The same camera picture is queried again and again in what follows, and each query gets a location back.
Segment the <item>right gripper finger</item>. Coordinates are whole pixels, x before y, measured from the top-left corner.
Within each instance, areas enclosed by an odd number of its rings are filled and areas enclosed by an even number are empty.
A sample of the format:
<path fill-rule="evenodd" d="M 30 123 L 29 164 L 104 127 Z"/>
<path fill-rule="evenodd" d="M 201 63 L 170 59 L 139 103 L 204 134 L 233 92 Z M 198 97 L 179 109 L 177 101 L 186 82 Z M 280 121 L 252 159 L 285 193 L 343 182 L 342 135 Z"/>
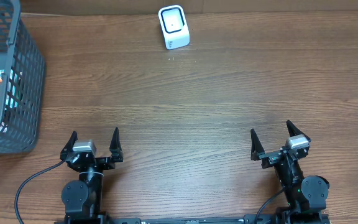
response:
<path fill-rule="evenodd" d="M 297 135 L 304 135 L 304 137 L 311 142 L 311 138 L 307 136 L 304 132 L 302 132 L 300 129 L 298 129 L 290 120 L 286 121 L 288 133 L 290 137 L 297 136 Z"/>
<path fill-rule="evenodd" d="M 264 148 L 260 143 L 259 137 L 254 129 L 250 130 L 251 136 L 251 156 L 250 158 L 253 161 L 261 160 L 262 156 L 265 154 Z"/>

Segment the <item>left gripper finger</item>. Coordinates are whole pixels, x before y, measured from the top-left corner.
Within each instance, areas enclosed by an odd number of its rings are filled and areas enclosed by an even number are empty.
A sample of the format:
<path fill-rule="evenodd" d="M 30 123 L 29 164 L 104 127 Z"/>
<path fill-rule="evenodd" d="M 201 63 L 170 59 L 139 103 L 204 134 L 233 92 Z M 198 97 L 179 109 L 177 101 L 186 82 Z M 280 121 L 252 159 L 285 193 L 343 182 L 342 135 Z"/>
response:
<path fill-rule="evenodd" d="M 122 147 L 121 147 L 121 143 L 120 143 L 120 139 L 119 139 L 118 127 L 116 127 L 113 132 L 111 143 L 109 146 L 109 151 L 111 152 L 112 157 L 123 157 Z"/>
<path fill-rule="evenodd" d="M 73 146 L 77 140 L 78 140 L 78 134 L 76 131 L 73 131 L 68 142 L 65 144 L 65 146 L 61 150 L 60 159 L 62 161 L 66 161 L 68 156 L 73 152 Z"/>

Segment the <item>teal tissue packet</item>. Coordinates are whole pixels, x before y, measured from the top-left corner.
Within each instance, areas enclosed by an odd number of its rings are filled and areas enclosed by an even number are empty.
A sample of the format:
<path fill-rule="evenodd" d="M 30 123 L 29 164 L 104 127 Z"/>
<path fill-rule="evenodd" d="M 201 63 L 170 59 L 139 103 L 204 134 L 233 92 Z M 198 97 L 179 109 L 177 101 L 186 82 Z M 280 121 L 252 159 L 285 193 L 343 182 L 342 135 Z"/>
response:
<path fill-rule="evenodd" d="M 14 73 L 13 70 L 11 70 L 9 78 L 16 84 L 14 86 L 11 82 L 8 83 L 8 90 L 11 93 L 13 97 L 16 97 L 17 99 L 13 99 L 10 96 L 7 96 L 6 98 L 6 104 L 9 105 L 10 108 L 16 108 L 18 105 L 18 101 L 22 100 L 23 94 L 20 91 L 20 85 L 21 85 L 21 78 L 22 72 L 20 72 L 20 75 L 17 73 Z"/>

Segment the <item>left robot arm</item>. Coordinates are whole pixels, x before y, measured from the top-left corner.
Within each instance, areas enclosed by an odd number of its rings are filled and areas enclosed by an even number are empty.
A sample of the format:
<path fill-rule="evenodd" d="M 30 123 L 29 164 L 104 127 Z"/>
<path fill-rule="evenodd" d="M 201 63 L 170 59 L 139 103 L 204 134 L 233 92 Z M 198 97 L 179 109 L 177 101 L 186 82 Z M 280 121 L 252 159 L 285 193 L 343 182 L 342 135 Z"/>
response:
<path fill-rule="evenodd" d="M 77 132 L 72 132 L 60 153 L 60 159 L 79 176 L 62 189 L 64 223 L 112 222 L 108 213 L 101 210 L 101 202 L 103 172 L 115 169 L 116 163 L 124 160 L 118 128 L 112 134 L 109 151 L 110 156 L 98 157 L 93 140 L 79 140 Z"/>

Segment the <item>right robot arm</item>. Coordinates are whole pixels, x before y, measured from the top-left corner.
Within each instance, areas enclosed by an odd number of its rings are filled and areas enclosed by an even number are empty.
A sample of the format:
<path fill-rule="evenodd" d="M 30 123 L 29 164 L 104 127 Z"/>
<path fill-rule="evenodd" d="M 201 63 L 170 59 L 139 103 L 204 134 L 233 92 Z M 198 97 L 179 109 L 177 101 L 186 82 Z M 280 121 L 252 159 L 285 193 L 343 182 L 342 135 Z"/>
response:
<path fill-rule="evenodd" d="M 251 155 L 260 161 L 264 169 L 273 167 L 282 189 L 271 196 L 255 215 L 245 216 L 253 223 L 329 223 L 326 209 L 329 182 L 321 176 L 305 177 L 299 160 L 308 155 L 311 138 L 299 130 L 290 120 L 286 121 L 290 137 L 279 150 L 266 153 L 254 129 L 250 130 Z M 278 207 L 274 214 L 263 215 L 264 208 L 280 194 L 287 200 L 286 207 Z"/>

